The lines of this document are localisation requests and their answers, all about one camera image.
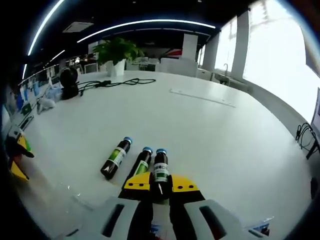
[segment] table surface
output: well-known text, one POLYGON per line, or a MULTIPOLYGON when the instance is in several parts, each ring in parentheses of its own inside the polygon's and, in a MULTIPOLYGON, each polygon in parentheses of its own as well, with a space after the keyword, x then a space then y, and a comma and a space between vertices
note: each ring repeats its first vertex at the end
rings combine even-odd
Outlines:
POLYGON ((311 201, 310 171, 269 110, 245 92, 194 77, 146 71, 79 76, 80 82, 132 78, 156 82, 89 89, 36 115, 25 130, 35 153, 26 167, 98 206, 119 193, 143 147, 165 148, 170 173, 194 181, 244 225, 274 216, 276 239, 295 226, 311 201), (100 168, 125 136, 133 144, 110 183, 100 168))

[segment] desk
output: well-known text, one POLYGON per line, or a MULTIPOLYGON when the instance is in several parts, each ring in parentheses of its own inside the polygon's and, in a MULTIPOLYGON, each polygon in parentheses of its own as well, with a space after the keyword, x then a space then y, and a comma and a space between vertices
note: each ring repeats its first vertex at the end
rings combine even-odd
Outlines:
POLYGON ((51 185, 63 182, 98 206, 118 194, 143 147, 165 148, 170 173, 196 182, 205 198, 216 200, 244 225, 274 216, 270 229, 276 239, 295 226, 311 201, 306 157, 281 122, 253 97, 169 73, 105 75, 84 74, 79 81, 156 82, 89 89, 36 115, 25 134, 35 153, 33 164, 51 185), (100 168, 125 136, 133 144, 111 184, 100 168))

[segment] window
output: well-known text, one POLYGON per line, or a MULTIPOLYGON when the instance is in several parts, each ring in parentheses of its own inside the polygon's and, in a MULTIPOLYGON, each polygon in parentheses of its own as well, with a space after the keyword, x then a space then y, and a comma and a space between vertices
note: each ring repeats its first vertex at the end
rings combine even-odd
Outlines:
POLYGON ((250 8, 243 78, 273 93, 307 121, 311 120, 320 81, 306 65, 299 24, 276 0, 260 0, 250 8))
POLYGON ((224 64, 228 64, 228 72, 231 72, 234 62, 237 39, 237 17, 227 23, 219 34, 218 49, 215 59, 215 69, 226 70, 224 64))
POLYGON ((198 67, 202 67, 202 65, 204 64, 204 57, 205 57, 205 50, 206 50, 206 45, 203 45, 203 47, 199 50, 199 54, 198 54, 198 67))

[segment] bottle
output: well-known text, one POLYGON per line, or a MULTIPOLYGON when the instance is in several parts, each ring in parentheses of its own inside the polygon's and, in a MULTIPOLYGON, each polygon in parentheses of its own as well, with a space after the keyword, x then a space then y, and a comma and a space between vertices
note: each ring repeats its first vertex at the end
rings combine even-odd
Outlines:
POLYGON ((109 156, 108 160, 100 170, 100 172, 105 176, 106 179, 110 180, 114 177, 121 164, 122 159, 128 153, 131 144, 132 139, 126 136, 113 150, 112 154, 109 156))
POLYGON ((151 162, 151 155, 153 151, 150 147, 145 146, 142 149, 142 152, 138 155, 129 175, 127 176, 124 184, 126 184, 126 181, 137 174, 143 174, 148 171, 149 164, 151 162))
POLYGON ((165 200, 169 194, 167 151, 159 148, 156 151, 153 167, 153 192, 156 200, 165 200))

